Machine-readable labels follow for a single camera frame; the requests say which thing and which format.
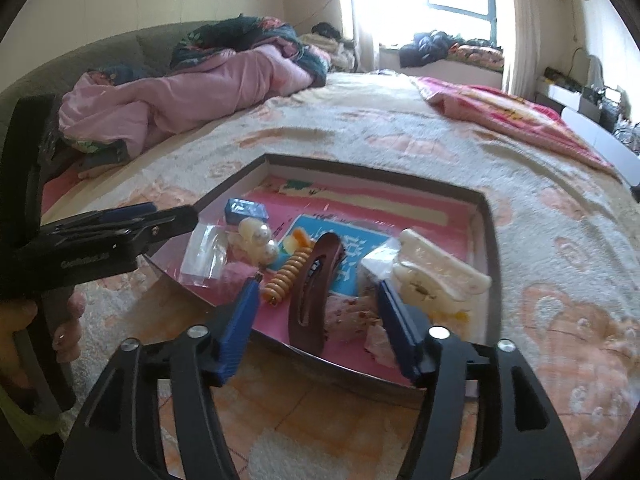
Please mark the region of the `clear plastic zip bag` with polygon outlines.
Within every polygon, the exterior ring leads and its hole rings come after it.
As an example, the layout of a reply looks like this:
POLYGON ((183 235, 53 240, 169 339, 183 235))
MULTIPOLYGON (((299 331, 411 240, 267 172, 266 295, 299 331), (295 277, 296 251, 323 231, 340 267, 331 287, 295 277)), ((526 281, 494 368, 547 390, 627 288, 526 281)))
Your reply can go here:
POLYGON ((228 236, 221 226, 199 223, 191 233, 179 270, 183 285, 209 287, 227 264, 228 236))

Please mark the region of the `pink fluffy hair clip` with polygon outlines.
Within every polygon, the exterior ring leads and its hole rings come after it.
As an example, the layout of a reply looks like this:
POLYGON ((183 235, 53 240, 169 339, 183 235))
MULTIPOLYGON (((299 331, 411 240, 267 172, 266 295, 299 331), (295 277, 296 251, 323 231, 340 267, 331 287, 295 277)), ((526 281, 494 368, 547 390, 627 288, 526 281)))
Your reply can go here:
POLYGON ((226 264, 219 280, 219 290, 226 295, 234 296, 239 292, 248 278, 259 273, 256 266, 243 261, 231 261, 226 264))

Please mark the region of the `blue small box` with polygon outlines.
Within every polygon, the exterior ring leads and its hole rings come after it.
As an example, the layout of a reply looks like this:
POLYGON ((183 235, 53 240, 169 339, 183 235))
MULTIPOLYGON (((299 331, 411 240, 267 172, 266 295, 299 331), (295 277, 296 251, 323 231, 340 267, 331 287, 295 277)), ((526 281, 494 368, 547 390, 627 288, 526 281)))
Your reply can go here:
POLYGON ((267 223, 269 214, 266 206, 252 200, 244 200, 244 198, 229 198, 224 206, 224 221, 229 226, 238 226, 242 220, 247 218, 267 223))

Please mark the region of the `white large claw clip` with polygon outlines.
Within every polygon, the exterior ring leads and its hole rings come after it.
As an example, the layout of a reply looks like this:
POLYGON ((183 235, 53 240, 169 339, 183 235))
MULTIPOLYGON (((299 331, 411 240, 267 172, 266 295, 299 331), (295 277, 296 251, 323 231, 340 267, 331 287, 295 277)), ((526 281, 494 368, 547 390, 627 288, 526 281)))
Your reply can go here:
POLYGON ((425 313, 471 311, 488 292, 489 275, 445 252, 413 229, 398 237, 400 251, 390 280, 405 304, 425 313))

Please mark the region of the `dotted sheer fabric bow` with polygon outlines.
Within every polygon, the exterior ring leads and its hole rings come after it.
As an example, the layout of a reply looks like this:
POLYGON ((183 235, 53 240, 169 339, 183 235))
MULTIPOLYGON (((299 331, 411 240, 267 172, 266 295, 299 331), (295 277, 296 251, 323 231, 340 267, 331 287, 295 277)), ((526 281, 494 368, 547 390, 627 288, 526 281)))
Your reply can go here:
POLYGON ((347 344, 361 340, 363 350, 378 364, 395 368, 397 361, 383 322, 378 314, 378 300, 373 286, 360 296, 331 292, 324 307, 324 340, 347 344))

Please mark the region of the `brown oval hair clip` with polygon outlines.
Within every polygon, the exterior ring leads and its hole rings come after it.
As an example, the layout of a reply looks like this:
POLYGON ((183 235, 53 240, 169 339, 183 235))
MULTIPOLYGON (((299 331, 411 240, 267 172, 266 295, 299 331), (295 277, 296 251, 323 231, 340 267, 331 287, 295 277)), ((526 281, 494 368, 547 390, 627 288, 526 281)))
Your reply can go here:
POLYGON ((326 232, 314 244, 291 289, 288 307, 288 343, 299 350, 320 356, 326 337, 326 300, 344 257, 340 237, 326 232))

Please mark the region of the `white earring card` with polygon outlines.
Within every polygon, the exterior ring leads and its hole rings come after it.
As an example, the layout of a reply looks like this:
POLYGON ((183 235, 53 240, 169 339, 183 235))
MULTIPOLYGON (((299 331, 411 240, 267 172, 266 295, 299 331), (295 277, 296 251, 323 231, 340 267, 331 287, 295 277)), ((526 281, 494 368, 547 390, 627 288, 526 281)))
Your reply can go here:
POLYGON ((394 261, 399 251, 399 240, 390 237, 359 260, 356 273, 359 296, 374 295, 378 283, 392 276, 394 261))

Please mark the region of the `yellow item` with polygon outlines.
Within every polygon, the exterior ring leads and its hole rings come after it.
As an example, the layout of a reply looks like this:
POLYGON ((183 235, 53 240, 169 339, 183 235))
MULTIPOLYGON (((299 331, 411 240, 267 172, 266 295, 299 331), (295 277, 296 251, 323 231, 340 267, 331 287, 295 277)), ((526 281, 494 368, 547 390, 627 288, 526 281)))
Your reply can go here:
POLYGON ((448 330, 464 337, 469 333, 472 324, 472 315, 469 311, 459 310, 457 312, 435 311, 432 314, 432 322, 436 325, 445 326, 448 330))

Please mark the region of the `pink floral duvet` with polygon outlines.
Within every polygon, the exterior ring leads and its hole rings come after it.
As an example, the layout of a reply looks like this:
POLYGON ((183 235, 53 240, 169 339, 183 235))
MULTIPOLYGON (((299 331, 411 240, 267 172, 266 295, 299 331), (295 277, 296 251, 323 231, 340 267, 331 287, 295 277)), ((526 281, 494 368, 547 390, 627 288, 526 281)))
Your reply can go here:
POLYGON ((326 84, 331 59, 271 16, 228 18, 192 30, 171 53, 167 74, 128 66, 87 70, 63 96, 58 126, 76 150, 119 150, 114 164, 273 96, 326 84))

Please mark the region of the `green quilted headboard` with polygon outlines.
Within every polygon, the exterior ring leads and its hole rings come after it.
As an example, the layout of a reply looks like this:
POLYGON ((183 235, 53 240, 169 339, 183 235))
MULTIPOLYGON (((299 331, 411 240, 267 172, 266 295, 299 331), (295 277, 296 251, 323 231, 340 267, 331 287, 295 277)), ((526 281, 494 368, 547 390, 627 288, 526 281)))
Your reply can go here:
POLYGON ((87 70, 126 65, 145 76, 162 76, 169 70, 172 50, 204 21, 153 26, 86 44, 31 70, 1 92, 1 139, 16 102, 23 96, 64 94, 87 70))

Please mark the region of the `pink book with blue label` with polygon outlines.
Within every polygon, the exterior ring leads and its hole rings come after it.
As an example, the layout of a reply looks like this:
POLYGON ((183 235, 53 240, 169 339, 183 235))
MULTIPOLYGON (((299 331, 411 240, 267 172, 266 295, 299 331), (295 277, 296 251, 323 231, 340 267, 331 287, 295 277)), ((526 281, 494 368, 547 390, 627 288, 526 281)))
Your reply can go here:
POLYGON ((486 197, 470 188, 404 174, 376 172, 373 179, 289 166, 245 167, 195 203, 205 223, 224 223, 229 198, 266 206, 270 228, 282 240, 301 226, 313 238, 334 232, 345 247, 331 292, 359 296, 357 264, 405 228, 415 228, 492 284, 472 309, 465 339, 494 344, 500 335, 501 275, 494 220, 486 197))

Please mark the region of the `dark shallow cardboard box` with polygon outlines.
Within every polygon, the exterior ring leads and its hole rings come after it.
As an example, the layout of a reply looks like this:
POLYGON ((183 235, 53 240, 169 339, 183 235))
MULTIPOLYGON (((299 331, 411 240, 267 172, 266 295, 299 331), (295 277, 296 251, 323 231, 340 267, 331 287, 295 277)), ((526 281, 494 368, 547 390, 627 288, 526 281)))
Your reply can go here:
MULTIPOLYGON (((330 288, 337 297, 363 296, 369 283, 360 278, 358 264, 386 240, 413 228, 451 255, 491 277, 487 292, 467 306, 469 327, 461 338, 478 344, 495 344, 500 336, 502 284, 494 219, 481 193, 450 183, 398 174, 346 162, 281 154, 262 155, 241 166, 221 184, 200 198, 194 207, 200 221, 224 225, 228 200, 242 198, 266 206, 268 224, 282 247, 282 240, 299 226, 314 240, 325 232, 341 237, 343 263, 330 288)), ((201 304, 224 304, 227 294, 218 281, 195 285, 180 278, 190 235, 158 243, 145 255, 158 274, 186 288, 201 304)), ((273 307, 262 302, 253 325, 255 337, 292 354, 320 373, 337 377, 350 388, 372 392, 378 387, 395 394, 411 391, 397 366, 375 362, 364 348, 364 335, 352 341, 331 340, 320 356, 288 343, 288 299, 273 307)))

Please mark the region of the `white low desk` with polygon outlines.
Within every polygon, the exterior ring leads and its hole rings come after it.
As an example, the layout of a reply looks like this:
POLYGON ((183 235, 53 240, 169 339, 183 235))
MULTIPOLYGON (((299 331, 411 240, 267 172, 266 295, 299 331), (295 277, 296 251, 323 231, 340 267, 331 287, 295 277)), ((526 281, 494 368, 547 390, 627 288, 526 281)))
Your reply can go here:
POLYGON ((631 188, 638 188, 639 156, 599 125, 601 112, 595 105, 579 92, 566 90, 544 78, 536 82, 535 102, 556 110, 574 133, 609 162, 631 188))

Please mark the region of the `pink red blanket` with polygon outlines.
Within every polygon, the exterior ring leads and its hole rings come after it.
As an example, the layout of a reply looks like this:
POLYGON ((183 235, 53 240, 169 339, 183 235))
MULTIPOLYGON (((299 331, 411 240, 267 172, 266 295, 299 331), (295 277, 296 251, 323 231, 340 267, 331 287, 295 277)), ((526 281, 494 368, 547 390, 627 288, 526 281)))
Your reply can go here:
POLYGON ((616 174, 614 167, 549 107, 475 84, 452 84, 432 77, 419 77, 413 83, 427 104, 450 119, 472 122, 610 176, 616 174))

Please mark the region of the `left white curtain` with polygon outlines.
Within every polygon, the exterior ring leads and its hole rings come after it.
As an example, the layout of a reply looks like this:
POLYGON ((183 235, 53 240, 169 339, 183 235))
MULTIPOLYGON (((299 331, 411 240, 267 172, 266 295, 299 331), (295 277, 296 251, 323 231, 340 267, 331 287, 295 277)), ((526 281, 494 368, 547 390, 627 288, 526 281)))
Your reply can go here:
POLYGON ((380 43, 375 36, 375 0, 340 0, 342 32, 354 42, 362 72, 380 68, 380 43))

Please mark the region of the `white curtain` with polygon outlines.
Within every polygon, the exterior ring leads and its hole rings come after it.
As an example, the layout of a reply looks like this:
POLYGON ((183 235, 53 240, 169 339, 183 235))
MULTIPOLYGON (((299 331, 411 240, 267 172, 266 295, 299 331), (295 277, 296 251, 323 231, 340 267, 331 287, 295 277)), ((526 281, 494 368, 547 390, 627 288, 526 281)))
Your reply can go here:
POLYGON ((380 43, 375 36, 375 0, 340 0, 342 32, 354 42, 362 72, 380 68, 380 43))
POLYGON ((540 12, 537 0, 503 0, 504 69, 502 85, 506 93, 533 99, 540 57, 540 12))

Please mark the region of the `dark clothes pile on sill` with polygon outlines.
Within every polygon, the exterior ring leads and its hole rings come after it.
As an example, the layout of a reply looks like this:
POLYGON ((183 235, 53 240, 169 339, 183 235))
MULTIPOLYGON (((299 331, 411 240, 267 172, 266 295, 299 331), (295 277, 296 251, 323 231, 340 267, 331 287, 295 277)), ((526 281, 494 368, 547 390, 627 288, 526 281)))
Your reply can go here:
POLYGON ((463 39, 441 30, 418 32, 399 49, 401 68, 423 67, 437 61, 470 64, 493 72, 503 72, 503 48, 486 39, 463 39))

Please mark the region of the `right white curtain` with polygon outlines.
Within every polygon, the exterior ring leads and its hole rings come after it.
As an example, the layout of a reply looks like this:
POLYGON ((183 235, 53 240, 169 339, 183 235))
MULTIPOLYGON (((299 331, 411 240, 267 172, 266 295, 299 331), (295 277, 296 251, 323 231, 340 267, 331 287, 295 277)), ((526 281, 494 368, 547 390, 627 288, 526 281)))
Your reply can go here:
POLYGON ((502 85, 506 93, 533 99, 540 57, 540 12, 537 0, 503 0, 504 69, 502 85))

